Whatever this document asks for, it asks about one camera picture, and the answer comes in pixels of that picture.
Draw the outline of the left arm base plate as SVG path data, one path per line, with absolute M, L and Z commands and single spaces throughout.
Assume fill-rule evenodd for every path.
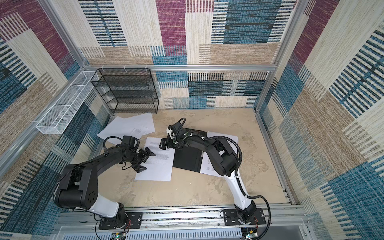
M 143 212 L 126 212 L 126 216 L 122 219 L 101 218 L 98 230 L 128 230 L 139 229 L 141 227 Z

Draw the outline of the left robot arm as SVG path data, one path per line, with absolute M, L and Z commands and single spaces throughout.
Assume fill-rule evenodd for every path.
M 107 148 L 103 154 L 64 167 L 53 193 L 54 203 L 62 209 L 83 210 L 100 216 L 100 222 L 110 229 L 128 225 L 128 215 L 122 203 L 113 202 L 99 193 L 98 177 L 109 168 L 126 163 L 137 173 L 147 168 L 142 164 L 154 157 L 148 147 L 141 149 L 140 140 L 132 136 L 114 137 L 120 143 Z

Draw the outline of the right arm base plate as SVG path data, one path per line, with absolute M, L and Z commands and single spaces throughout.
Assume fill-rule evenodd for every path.
M 220 217 L 226 226 L 236 225 L 265 225 L 267 223 L 263 209 L 256 208 L 252 215 L 241 214 L 237 209 L 223 209 Z

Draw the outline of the orange black file folder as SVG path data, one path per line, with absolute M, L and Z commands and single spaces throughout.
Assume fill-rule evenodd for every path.
M 208 132 L 197 131 L 202 136 L 207 137 Z M 203 152 L 196 148 L 176 149 L 174 155 L 173 167 L 187 171 L 200 173 L 203 159 Z

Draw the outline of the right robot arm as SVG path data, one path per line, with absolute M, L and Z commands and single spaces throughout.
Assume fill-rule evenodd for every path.
M 167 128 L 167 137 L 161 139 L 159 148 L 182 149 L 194 148 L 207 154 L 213 169 L 226 180 L 234 197 L 235 209 L 239 222 L 249 224 L 257 209 L 255 202 L 248 196 L 241 179 L 239 168 L 243 155 L 236 141 L 225 136 L 205 137 L 196 131 L 184 128 L 186 118 Z

